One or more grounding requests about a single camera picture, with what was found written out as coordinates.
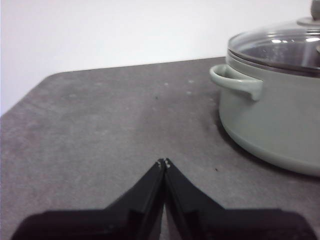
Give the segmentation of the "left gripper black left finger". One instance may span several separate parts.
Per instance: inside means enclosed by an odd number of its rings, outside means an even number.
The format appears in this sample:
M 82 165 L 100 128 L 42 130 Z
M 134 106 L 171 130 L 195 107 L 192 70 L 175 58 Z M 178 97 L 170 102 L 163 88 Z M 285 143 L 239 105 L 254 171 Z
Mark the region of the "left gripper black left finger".
M 160 237 L 166 164 L 159 159 L 103 209 L 52 210 L 25 218 L 13 240 L 156 240 Z

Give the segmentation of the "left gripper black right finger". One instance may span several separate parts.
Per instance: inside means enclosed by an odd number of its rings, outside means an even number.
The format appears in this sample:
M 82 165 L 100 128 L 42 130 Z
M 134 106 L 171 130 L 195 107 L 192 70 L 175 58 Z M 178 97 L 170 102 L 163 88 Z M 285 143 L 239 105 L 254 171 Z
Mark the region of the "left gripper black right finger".
M 165 158 L 166 208 L 183 240 L 310 240 L 312 228 L 293 211 L 230 209 L 197 188 Z

